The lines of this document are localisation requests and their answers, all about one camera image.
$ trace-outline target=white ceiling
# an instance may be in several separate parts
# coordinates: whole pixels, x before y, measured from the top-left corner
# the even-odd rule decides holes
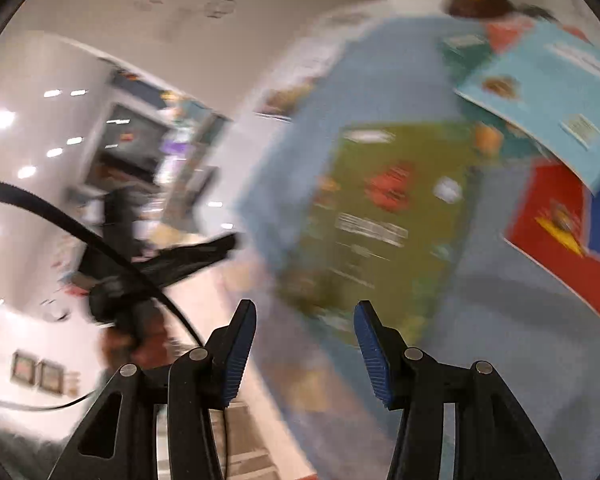
[[[0,110],[16,113],[13,124],[0,130],[0,180],[27,189],[61,205],[66,186],[78,182],[88,137],[108,102],[110,65],[40,32],[5,34],[0,38]],[[62,94],[44,98],[44,92]],[[86,89],[82,96],[73,90]],[[71,137],[82,143],[66,145]],[[48,158],[46,152],[62,148]],[[36,173],[18,179],[18,170],[35,166]],[[59,229],[12,206],[0,204],[0,298],[15,308],[31,300],[31,277],[41,266],[54,232]]]

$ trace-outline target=framed picture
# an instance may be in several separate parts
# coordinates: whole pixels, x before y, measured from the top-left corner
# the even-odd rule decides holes
[[[15,351],[11,362],[11,381],[25,386],[35,386],[37,360],[34,356],[19,350]]]
[[[40,361],[38,364],[38,387],[50,394],[62,395],[64,391],[64,367],[50,361]]]

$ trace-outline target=teal book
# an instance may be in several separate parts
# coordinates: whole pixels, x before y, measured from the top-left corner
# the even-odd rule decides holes
[[[481,34],[451,36],[440,41],[440,52],[454,86],[461,85],[478,67],[490,62],[493,51],[488,39]],[[507,124],[484,108],[460,99],[464,118],[483,123],[502,134],[502,145],[498,154],[501,160],[511,160],[538,155],[536,143],[522,130]]]
[[[539,22],[456,89],[520,128],[600,189],[600,49]]]

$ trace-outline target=bright light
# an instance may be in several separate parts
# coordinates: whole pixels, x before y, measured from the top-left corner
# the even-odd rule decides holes
[[[11,126],[15,118],[16,114],[14,112],[10,112],[8,110],[0,110],[0,130]]]
[[[25,166],[24,168],[20,168],[18,170],[18,178],[29,178],[30,176],[34,176],[35,174],[35,166]]]

